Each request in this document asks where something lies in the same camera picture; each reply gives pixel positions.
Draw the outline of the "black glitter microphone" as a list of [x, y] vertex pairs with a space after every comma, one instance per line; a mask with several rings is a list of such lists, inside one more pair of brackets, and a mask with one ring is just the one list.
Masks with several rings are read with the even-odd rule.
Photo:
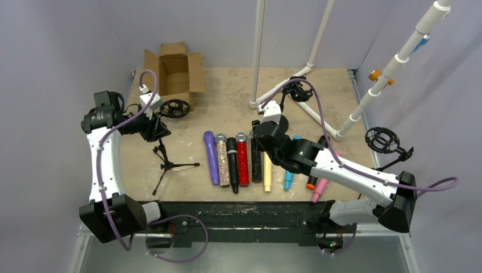
[[261, 183], [263, 181], [261, 152], [258, 150], [257, 141], [254, 138], [253, 131], [250, 131], [251, 141], [251, 171], [252, 182]]

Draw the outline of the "cream plastic microphone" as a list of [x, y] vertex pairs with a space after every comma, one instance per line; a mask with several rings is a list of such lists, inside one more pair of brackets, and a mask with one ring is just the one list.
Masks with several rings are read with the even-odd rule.
[[270, 193], [272, 188], [273, 164], [266, 152], [263, 152], [263, 188], [265, 193]]

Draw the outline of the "red glitter microphone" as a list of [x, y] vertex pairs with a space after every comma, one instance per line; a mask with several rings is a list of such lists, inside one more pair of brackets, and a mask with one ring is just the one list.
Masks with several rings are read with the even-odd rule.
[[239, 185], [241, 187], [247, 187], [250, 185], [250, 173], [249, 173], [248, 152], [247, 152], [247, 135], [245, 133], [238, 133], [235, 139], [236, 139], [236, 147], [238, 152]]

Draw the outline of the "black microphone with silver band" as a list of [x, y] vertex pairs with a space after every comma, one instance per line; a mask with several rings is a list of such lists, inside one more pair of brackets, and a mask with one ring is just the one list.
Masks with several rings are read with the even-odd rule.
[[237, 142], [233, 137], [227, 138], [227, 156], [230, 172], [230, 183], [232, 191], [239, 193], [239, 174], [238, 174], [238, 151]]

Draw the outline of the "blue plastic microphone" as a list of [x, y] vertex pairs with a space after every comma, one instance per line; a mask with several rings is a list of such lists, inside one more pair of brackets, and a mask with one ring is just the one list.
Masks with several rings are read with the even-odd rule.
[[284, 185], [283, 185], [284, 191], [290, 190], [290, 188], [292, 186], [293, 179], [294, 179], [294, 173], [286, 170], [285, 173], [284, 173]]

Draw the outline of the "silver rhinestone microphone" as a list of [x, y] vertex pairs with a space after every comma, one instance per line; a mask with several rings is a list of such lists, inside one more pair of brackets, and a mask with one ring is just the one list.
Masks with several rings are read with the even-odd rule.
[[225, 134], [219, 133], [215, 137], [217, 149], [218, 172], [220, 178], [220, 186], [226, 188], [230, 186], [230, 171], [227, 158], [227, 137]]

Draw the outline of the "plain black microphone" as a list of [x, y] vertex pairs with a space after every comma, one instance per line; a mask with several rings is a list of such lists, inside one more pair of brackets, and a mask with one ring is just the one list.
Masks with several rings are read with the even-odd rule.
[[[323, 148], [328, 148], [327, 140], [329, 140], [329, 139], [330, 139], [330, 137], [326, 138], [325, 135], [322, 135], [319, 138], [317, 143], [320, 144]], [[317, 181], [318, 181], [318, 179], [316, 177], [309, 176], [308, 181], [306, 183], [306, 188], [311, 190], [311, 191], [315, 190], [316, 185], [317, 185]]]

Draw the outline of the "black round-base desk mic stand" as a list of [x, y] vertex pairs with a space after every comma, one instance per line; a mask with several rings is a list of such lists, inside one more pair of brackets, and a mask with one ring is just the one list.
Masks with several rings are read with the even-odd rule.
[[286, 96], [291, 97], [294, 102], [306, 102], [313, 96], [313, 89], [304, 89], [302, 81], [306, 80], [305, 76], [292, 76], [286, 83], [279, 87], [282, 93], [281, 102], [279, 103], [279, 121], [276, 124], [275, 131], [277, 133], [286, 133], [289, 127], [287, 118], [282, 114], [284, 111], [284, 102]]

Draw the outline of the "purple plastic microphone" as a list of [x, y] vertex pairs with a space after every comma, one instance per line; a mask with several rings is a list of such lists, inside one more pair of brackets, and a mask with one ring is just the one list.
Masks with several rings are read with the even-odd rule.
[[212, 131], [205, 131], [203, 134], [203, 141], [206, 146], [207, 162], [210, 170], [210, 177], [212, 184], [220, 185], [219, 167], [216, 154], [215, 137]]

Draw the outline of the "brown cardboard box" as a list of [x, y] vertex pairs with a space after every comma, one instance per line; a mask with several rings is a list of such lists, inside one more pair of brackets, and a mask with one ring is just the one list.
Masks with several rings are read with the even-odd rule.
[[200, 52], [189, 53], [185, 42], [164, 43], [160, 54], [144, 51], [143, 69], [157, 76], [157, 93], [163, 100], [178, 99], [195, 110], [194, 95], [207, 90], [203, 57]]

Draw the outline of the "pink plastic microphone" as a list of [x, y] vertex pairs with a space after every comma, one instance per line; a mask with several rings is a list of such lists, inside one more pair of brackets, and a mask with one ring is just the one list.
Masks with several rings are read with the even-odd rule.
[[311, 196], [310, 201], [312, 203], [318, 202], [320, 197], [324, 194], [325, 190], [327, 189], [329, 182], [330, 181], [328, 179], [323, 179], [323, 178], [318, 179], [316, 188], [315, 190], [313, 190], [313, 194]]

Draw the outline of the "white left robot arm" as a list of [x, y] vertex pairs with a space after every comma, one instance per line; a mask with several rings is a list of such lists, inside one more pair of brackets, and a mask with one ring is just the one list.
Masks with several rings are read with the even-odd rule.
[[82, 223], [102, 243], [134, 235], [161, 217], [157, 202], [139, 202], [124, 190], [120, 162], [122, 136], [140, 134], [146, 142], [170, 135], [155, 110], [161, 97], [142, 86], [139, 111], [124, 113], [124, 99], [117, 92], [94, 94], [95, 107], [81, 121], [92, 156], [89, 203], [79, 208]]

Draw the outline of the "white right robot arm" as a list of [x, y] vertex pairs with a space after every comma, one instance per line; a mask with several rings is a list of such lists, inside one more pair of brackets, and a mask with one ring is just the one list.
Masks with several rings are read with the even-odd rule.
[[307, 139], [291, 139], [272, 121], [252, 121], [253, 136], [271, 162], [296, 174], [327, 179], [366, 196], [369, 219], [399, 233], [410, 230], [417, 194], [415, 176], [380, 172], [332, 154], [327, 145]]

